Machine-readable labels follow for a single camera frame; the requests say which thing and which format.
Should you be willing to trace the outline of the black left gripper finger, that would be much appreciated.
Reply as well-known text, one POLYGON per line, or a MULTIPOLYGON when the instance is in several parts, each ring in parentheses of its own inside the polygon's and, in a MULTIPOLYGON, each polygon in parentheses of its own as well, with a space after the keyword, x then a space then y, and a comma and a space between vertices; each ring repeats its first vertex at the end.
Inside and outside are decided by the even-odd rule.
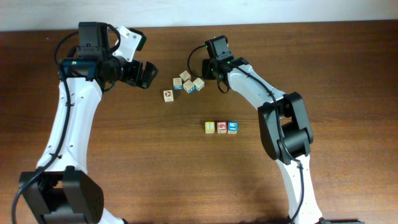
POLYGON ((147 89, 155 78, 154 73, 143 73, 141 79, 138 81, 138 87, 147 89))
POLYGON ((156 77, 158 74, 158 68, 153 63, 146 62, 144 74, 147 77, 156 77))

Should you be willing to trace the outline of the wooden block red 6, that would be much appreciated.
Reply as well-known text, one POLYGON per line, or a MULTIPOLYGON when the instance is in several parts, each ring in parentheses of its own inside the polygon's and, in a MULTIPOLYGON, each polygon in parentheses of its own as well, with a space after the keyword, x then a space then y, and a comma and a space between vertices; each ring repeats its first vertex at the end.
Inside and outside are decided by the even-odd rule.
POLYGON ((228 123, 226 121, 219 121, 216 123, 217 133, 224 134, 228 132, 228 123))

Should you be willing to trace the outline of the wooden block yellow letter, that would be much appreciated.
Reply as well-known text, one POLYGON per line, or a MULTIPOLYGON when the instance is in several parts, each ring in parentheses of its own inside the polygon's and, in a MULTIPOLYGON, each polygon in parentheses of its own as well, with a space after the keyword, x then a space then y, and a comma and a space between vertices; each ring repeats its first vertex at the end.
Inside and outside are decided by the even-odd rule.
POLYGON ((213 134, 215 132, 215 122, 214 121, 206 121, 205 122, 205 133, 213 134))

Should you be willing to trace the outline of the wooden block blue L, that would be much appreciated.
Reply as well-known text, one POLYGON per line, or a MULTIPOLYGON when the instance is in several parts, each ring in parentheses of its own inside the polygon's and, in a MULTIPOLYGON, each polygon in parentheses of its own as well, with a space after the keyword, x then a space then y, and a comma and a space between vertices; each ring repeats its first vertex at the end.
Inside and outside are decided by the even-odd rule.
POLYGON ((228 134, 236 134, 238 132, 238 123, 235 121, 228 122, 228 134))

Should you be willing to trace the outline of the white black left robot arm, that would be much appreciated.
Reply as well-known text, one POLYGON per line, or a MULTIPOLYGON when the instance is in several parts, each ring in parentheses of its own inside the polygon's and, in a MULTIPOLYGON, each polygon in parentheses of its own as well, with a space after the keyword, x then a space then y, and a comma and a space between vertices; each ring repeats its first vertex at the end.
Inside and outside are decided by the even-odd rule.
POLYGON ((145 35, 124 26, 81 22, 78 45, 57 60, 58 107, 47 147, 35 170, 23 172, 17 198, 39 223, 122 223, 104 206, 102 188, 88 176, 87 149, 95 111, 117 82, 149 88, 158 74, 134 59, 145 35))

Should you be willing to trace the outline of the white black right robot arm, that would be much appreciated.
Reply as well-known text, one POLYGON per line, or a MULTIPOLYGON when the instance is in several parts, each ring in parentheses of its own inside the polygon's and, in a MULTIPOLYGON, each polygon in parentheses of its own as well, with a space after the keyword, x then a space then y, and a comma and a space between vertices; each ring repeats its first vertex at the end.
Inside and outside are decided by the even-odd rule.
POLYGON ((204 77, 224 83, 257 109, 262 146, 284 181, 289 223, 320 223, 323 215, 310 175, 313 132, 303 98, 274 88, 247 60, 234 57, 226 36, 205 41, 205 48, 209 57, 203 62, 204 77))

